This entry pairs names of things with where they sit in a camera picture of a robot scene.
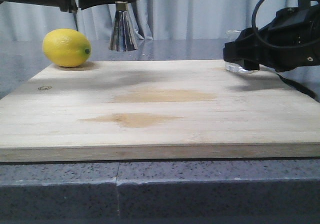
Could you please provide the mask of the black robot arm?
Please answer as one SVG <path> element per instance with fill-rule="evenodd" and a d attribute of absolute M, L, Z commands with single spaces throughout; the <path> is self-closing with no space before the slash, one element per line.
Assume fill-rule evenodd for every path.
<path fill-rule="evenodd" d="M 259 0 L 251 18 L 251 27 L 244 29 L 234 41 L 227 42 L 223 59 L 245 70 L 259 70 L 260 65 L 286 72 L 297 67 L 320 63 L 320 0 L 298 0 L 297 7 L 285 7 L 275 18 L 259 29 Z"/>

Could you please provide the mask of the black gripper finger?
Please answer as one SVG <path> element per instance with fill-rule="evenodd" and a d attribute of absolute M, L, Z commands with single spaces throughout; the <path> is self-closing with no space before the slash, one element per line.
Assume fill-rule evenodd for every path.
<path fill-rule="evenodd" d="M 257 29 L 246 28 L 236 32 L 236 39 L 229 38 L 224 44 L 223 60 L 230 64 L 237 64 L 246 71 L 258 71 L 261 64 L 261 44 L 258 42 L 254 31 Z"/>

